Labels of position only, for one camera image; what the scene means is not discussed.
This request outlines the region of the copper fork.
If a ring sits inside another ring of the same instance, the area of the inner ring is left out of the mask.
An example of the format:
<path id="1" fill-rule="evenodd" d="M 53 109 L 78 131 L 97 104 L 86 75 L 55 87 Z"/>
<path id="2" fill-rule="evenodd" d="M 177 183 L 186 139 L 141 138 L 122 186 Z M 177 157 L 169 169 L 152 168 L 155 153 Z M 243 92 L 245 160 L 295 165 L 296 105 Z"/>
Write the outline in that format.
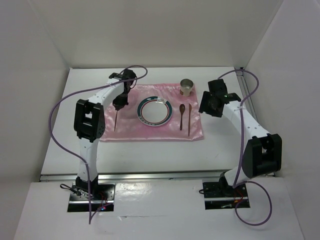
<path id="1" fill-rule="evenodd" d="M 116 110 L 115 119 L 114 119 L 114 128 L 113 128 L 113 131 L 114 131 L 114 132 L 115 132 L 116 129 L 117 129 L 118 113 L 119 113 L 119 110 Z"/>

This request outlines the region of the brown wooden knife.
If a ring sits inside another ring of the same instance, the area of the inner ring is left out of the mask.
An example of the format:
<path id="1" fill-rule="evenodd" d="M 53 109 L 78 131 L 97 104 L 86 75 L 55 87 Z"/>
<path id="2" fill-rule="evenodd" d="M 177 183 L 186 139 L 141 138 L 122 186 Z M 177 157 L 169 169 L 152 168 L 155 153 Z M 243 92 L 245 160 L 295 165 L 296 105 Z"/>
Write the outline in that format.
<path id="1" fill-rule="evenodd" d="M 192 113 L 192 105 L 188 104 L 188 137 L 190 137 L 191 132 L 191 113 Z"/>

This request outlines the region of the pink rose satin placemat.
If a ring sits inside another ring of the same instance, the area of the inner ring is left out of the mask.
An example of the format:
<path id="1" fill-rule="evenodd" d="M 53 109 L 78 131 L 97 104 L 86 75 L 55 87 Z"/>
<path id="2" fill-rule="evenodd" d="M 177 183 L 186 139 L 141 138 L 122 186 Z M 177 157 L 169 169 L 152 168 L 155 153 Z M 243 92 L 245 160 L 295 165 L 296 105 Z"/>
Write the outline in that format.
<path id="1" fill-rule="evenodd" d="M 168 100 L 172 105 L 172 117 L 164 125 L 148 126 L 143 124 L 137 116 L 139 103 L 152 96 Z M 180 130 L 181 104 L 185 105 L 183 114 L 183 128 Z M 191 128 L 188 137 L 189 104 L 191 111 Z M 199 141 L 204 138 L 201 118 L 198 112 L 199 105 L 196 92 L 190 96 L 180 94 L 180 85 L 177 83 L 136 85 L 128 95 L 128 105 L 119 110 L 116 131 L 114 132 L 116 110 L 110 105 L 104 112 L 105 131 L 102 142 L 134 142 L 134 141 Z"/>

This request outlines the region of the paper cup silver interior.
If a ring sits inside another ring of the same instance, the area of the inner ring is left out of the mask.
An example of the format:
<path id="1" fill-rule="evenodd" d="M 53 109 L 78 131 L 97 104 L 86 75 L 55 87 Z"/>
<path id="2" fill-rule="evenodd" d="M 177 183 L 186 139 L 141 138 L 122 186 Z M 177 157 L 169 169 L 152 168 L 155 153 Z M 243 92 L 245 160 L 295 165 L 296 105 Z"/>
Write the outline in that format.
<path id="1" fill-rule="evenodd" d="M 194 82 L 188 78 L 182 79 L 180 81 L 179 93 L 184 96 L 190 96 L 194 87 Z"/>

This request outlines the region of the brown wooden spoon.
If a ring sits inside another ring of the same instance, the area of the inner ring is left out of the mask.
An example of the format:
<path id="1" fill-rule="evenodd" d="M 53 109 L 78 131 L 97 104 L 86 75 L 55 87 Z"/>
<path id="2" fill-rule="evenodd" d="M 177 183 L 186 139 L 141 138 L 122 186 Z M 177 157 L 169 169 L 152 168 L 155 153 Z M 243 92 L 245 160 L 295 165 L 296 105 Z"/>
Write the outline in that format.
<path id="1" fill-rule="evenodd" d="M 183 129 L 183 114 L 186 110 L 186 106 L 182 103 L 179 106 L 179 112 L 180 112 L 180 125 L 179 125 L 179 130 L 181 131 Z"/>

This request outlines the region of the white plate green red rim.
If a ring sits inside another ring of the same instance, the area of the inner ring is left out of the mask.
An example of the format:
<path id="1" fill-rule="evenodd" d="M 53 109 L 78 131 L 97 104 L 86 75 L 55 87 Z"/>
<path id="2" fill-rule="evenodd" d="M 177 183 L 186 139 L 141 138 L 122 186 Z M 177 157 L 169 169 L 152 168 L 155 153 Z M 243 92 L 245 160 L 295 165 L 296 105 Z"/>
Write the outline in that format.
<path id="1" fill-rule="evenodd" d="M 173 115 L 171 103 L 160 96 L 149 96 L 137 106 L 137 117 L 145 125 L 159 127 L 165 125 Z"/>

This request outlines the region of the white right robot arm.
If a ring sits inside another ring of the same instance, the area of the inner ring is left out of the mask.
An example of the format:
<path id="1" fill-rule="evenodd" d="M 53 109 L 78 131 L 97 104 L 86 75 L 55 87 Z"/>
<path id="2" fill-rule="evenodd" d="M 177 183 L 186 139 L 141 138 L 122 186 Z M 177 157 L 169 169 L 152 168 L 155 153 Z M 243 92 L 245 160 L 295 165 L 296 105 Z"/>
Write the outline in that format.
<path id="1" fill-rule="evenodd" d="M 282 139 L 270 134 L 244 108 L 244 100 L 229 93 L 223 79 L 208 84 L 202 100 L 197 100 L 194 83 L 183 79 L 180 84 L 133 86 L 121 81 L 114 87 L 112 106 L 115 113 L 108 119 L 113 130 L 107 141 L 141 142 L 128 151 L 130 159 L 159 163 L 164 170 L 181 166 L 186 159 L 204 158 L 208 147 L 193 141 L 203 139 L 200 115 L 226 118 L 240 132 L 238 166 L 224 172 L 218 190 L 230 196 L 241 184 L 281 168 Z"/>

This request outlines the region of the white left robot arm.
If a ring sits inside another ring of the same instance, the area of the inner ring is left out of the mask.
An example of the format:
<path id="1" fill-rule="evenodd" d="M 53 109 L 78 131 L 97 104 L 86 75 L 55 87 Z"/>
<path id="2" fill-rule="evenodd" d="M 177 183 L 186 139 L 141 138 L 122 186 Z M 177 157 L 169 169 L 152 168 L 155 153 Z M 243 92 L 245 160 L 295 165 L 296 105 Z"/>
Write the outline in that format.
<path id="1" fill-rule="evenodd" d="M 94 199 L 99 193 L 97 152 L 99 140 L 106 129 L 105 109 L 113 105 L 119 111 L 129 104 L 128 95 L 136 77 L 130 69 L 114 72 L 107 81 L 113 86 L 103 88 L 76 103 L 73 127 L 79 138 L 79 155 L 84 161 L 80 162 L 75 185 L 88 200 Z"/>

